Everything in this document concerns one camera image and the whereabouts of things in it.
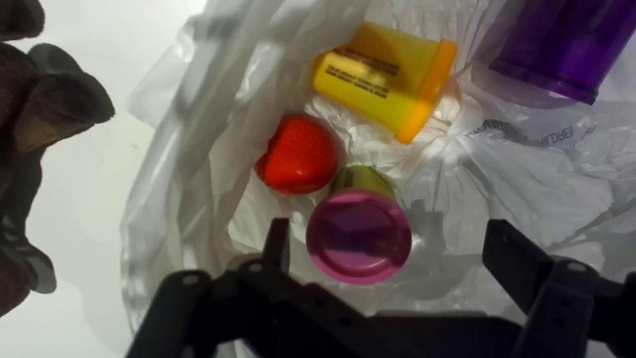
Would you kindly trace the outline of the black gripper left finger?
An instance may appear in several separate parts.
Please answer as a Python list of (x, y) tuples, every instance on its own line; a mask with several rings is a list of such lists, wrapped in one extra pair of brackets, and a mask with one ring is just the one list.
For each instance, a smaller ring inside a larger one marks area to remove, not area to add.
[(270, 222), (262, 258), (274, 268), (290, 268), (290, 222), (286, 218), (278, 216)]

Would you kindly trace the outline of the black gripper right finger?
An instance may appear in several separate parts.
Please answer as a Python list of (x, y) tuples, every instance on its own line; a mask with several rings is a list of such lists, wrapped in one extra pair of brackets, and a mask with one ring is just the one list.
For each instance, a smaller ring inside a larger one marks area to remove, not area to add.
[(552, 270), (552, 258), (504, 218), (486, 222), (480, 260), (522, 311)]

